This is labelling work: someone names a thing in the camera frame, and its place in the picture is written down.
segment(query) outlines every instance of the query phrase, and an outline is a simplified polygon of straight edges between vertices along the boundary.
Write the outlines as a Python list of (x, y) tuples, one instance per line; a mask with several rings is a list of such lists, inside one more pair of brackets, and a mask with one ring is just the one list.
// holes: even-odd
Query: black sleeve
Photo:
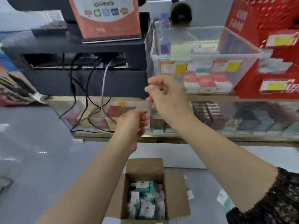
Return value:
[(278, 176), (265, 197), (251, 210), (233, 208), (226, 214), (229, 224), (299, 223), (299, 174), (278, 168)]

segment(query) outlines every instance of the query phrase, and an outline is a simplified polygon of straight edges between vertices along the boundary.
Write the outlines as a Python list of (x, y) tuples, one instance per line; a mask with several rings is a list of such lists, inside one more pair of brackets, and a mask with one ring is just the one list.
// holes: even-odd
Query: transparent plastic bin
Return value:
[[(167, 42), (169, 53), (161, 54), (161, 47)], [(163, 29), (158, 21), (155, 22), (151, 49), (154, 75), (172, 75), (179, 82), (184, 82), (188, 74), (205, 80), (214, 80), (213, 75), (222, 74), (227, 79), (227, 82), (221, 79), (210, 91), (202, 90), (205, 87), (202, 83), (199, 88), (197, 85), (193, 88), (192, 83), (196, 82), (187, 79), (192, 87), (190, 93), (229, 93), (229, 88), (235, 87), (262, 57), (260, 48), (223, 26)]]

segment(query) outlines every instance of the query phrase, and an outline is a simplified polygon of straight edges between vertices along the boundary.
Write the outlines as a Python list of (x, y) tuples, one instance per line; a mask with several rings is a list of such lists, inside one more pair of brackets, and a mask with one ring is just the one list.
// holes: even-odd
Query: red display stand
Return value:
[[(298, 30), (299, 0), (234, 0), (226, 27), (252, 44), (265, 48), (269, 35), (282, 30)], [(234, 28), (234, 20), (241, 16), (241, 30)], [(235, 86), (240, 98), (299, 99), (299, 41), (295, 45), (267, 47), (274, 49), (271, 58), (282, 58), (293, 62), (284, 74), (257, 73), (258, 61)], [(264, 81), (287, 81), (284, 90), (260, 91)]]

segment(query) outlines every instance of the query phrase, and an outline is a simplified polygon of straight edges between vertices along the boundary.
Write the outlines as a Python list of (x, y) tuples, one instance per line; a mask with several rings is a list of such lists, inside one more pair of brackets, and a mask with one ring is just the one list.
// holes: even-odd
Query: left hand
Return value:
[(145, 133), (148, 124), (146, 109), (130, 110), (118, 118), (114, 135), (110, 140), (133, 153), (137, 148), (137, 139)]

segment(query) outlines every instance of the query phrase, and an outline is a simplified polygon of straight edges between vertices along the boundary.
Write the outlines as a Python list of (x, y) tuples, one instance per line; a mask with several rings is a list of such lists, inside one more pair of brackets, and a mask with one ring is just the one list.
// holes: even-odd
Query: forearm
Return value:
[(220, 136), (195, 116), (174, 126), (194, 149), (240, 211), (252, 208), (269, 190), (276, 167)]
[(130, 153), (110, 140), (89, 169), (40, 219), (38, 224), (102, 223)]

